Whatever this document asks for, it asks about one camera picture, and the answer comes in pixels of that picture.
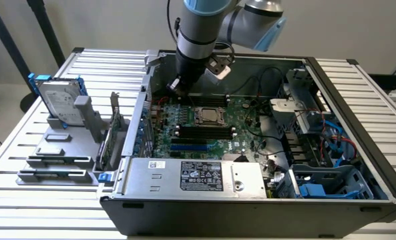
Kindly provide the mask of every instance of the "slotted metal surface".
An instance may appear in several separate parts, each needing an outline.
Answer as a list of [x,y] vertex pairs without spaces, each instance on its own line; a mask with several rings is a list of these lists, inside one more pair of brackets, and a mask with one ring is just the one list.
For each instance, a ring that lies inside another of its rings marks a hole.
[[[94,107],[103,113],[104,118],[110,117],[111,112],[110,93],[119,92],[120,112],[128,118],[136,98],[134,90],[139,88],[144,74],[143,57],[143,52],[86,49],[83,53],[68,57],[56,76],[83,77]],[[365,90],[363,93],[368,93],[365,96],[372,96],[369,98],[359,96],[361,91],[353,89],[344,91],[351,95],[345,97],[351,105],[383,108],[377,109],[377,113],[357,113],[359,119],[367,124],[365,128],[396,131],[396,114],[391,114],[388,111],[391,108],[381,104],[385,101],[377,98],[379,94],[365,88],[367,86],[372,88],[364,84],[368,80],[359,78],[360,74],[351,69],[336,72],[337,68],[352,68],[344,60],[320,61],[322,66],[328,67],[328,74],[336,74],[336,84],[361,85],[360,89]],[[343,77],[341,74],[353,75],[353,78]],[[126,239],[100,208],[96,196],[104,191],[103,188],[15,183],[16,172],[25,167],[25,157],[32,153],[33,146],[39,143],[48,127],[47,115],[47,109],[37,100],[0,147],[0,239]],[[391,132],[373,130],[371,134],[377,139],[380,147],[389,151],[387,158],[396,167],[396,154],[392,154],[393,150],[389,149],[391,143],[396,145],[396,136],[393,137]],[[396,221],[373,223],[344,239],[396,240]]]

